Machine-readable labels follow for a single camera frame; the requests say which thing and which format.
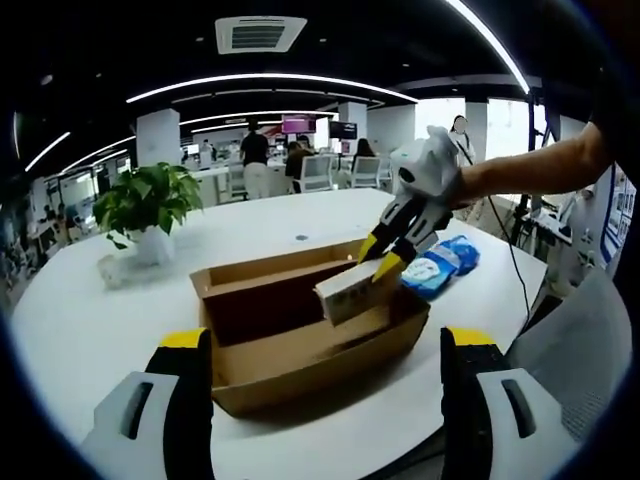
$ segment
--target round white table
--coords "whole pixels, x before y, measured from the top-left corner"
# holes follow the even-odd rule
[[[364,238],[390,200],[375,190],[339,190],[191,213],[174,234],[175,263],[154,281],[119,291],[106,291],[96,268],[113,251],[104,236],[64,248],[33,280],[10,322],[45,411],[78,445],[109,391],[129,372],[143,371],[167,333],[197,325],[189,273]],[[440,237],[457,234],[480,250],[478,267],[433,302],[414,350],[365,395],[318,415],[305,404],[299,412],[267,412],[261,420],[234,419],[214,409],[217,479],[353,480],[398,459],[442,426],[440,327],[483,329],[506,351],[526,317],[508,245],[456,220]],[[533,303],[546,265],[517,249],[515,255]]]

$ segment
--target cardboard box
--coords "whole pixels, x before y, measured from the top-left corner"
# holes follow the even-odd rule
[[[409,352],[428,304],[398,287],[333,326],[317,283],[355,264],[361,241],[201,270],[191,278],[212,330],[212,398],[242,416],[343,381]]]

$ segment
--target black cable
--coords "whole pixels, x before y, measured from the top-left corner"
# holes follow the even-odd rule
[[[467,160],[469,161],[469,163],[473,165],[473,161],[469,157],[469,154],[467,153],[467,151],[464,148],[462,148],[462,145],[460,145],[460,142],[456,142],[456,143],[458,144],[458,148],[460,149],[460,151],[464,154],[465,157],[467,157]],[[504,226],[504,223],[502,223],[502,220],[500,219],[500,215],[498,215],[498,211],[496,210],[496,206],[493,204],[493,199],[491,198],[491,196],[488,196],[487,200],[489,200],[489,204],[491,205],[491,209],[493,210],[493,213],[496,216],[496,220],[498,220],[498,224],[502,229],[502,233],[504,234],[505,238],[507,238],[507,243],[509,244],[509,253],[511,253],[511,259],[513,260],[513,266],[516,269],[516,275],[518,276],[518,280],[520,280],[520,284],[522,285],[524,303],[525,303],[525,306],[527,307],[527,320],[525,322],[525,325],[526,325],[527,323],[529,323],[529,319],[531,318],[531,310],[529,308],[529,297],[527,295],[527,286],[524,283],[524,280],[522,279],[522,275],[520,274],[520,269],[518,268],[518,262],[516,261],[516,255],[513,252],[513,245],[508,240],[509,234],[507,233],[507,229]]]

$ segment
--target ceiling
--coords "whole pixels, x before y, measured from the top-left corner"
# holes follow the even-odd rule
[[[576,91],[591,88],[599,58],[555,2],[465,3],[501,39],[525,75]],[[315,110],[344,100],[336,94],[366,98],[371,105],[407,103],[353,86],[278,79],[205,83],[126,103],[149,90],[197,78],[299,73],[392,88],[425,78],[509,73],[491,47],[444,0],[235,0],[166,5],[156,2],[153,10],[134,10],[127,4],[85,2],[74,8],[38,6],[15,16],[12,31],[23,34],[12,39],[8,52],[15,68],[9,79],[7,118],[13,111],[21,114],[20,160],[7,161],[5,167],[13,165],[22,171],[69,131],[71,135],[30,171],[32,176],[57,173],[88,153],[132,135],[138,116],[167,107],[178,110],[181,120],[190,120],[255,110]],[[284,15],[308,22],[287,53],[219,55],[215,20],[240,15]],[[50,81],[43,85],[45,79]],[[474,95],[501,94],[477,85],[469,88]],[[451,92],[440,86],[431,92],[404,93],[423,98]],[[205,94],[215,95],[172,103]],[[522,93],[511,87],[502,94]],[[11,124],[7,120],[3,127]],[[190,130],[185,128],[183,134]],[[6,143],[13,155],[12,145]]]

